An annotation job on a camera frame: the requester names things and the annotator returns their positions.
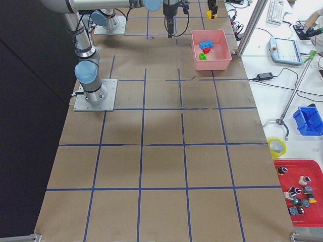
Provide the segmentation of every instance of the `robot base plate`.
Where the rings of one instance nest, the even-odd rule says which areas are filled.
[[[107,89],[107,97],[102,102],[93,105],[85,99],[83,94],[76,96],[74,111],[113,111],[115,107],[116,93],[117,93],[117,79],[103,79],[102,85]],[[78,92],[83,92],[80,85]]]
[[[94,35],[124,35],[126,32],[126,17],[117,16],[119,19],[119,25],[117,28],[109,30],[104,29],[102,26],[96,26],[94,30]]]

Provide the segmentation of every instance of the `keyboard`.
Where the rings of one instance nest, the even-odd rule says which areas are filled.
[[[281,25],[284,17],[284,1],[271,0],[269,4],[267,23]]]

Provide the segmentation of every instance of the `person's hand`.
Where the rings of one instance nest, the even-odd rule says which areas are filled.
[[[306,23],[304,24],[304,28],[308,29],[313,26],[315,21],[318,19],[319,15],[317,12],[314,12],[307,20]]]

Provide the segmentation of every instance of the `green block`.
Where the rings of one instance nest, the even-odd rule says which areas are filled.
[[[199,55],[199,57],[200,57],[200,60],[206,60],[206,55],[202,52],[200,55]]]

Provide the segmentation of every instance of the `red tray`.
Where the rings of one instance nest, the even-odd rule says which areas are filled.
[[[279,166],[288,168],[287,173],[278,176],[283,192],[290,187],[302,189],[303,186],[298,183],[301,175],[311,178],[307,186],[313,188],[313,195],[317,202],[311,203],[309,208],[304,208],[304,214],[291,215],[294,226],[323,227],[323,174],[319,165],[313,160],[275,160],[274,164],[276,168]],[[306,199],[306,196],[301,193],[297,195],[297,198]],[[286,204],[287,207],[295,206],[288,199],[286,199]]]

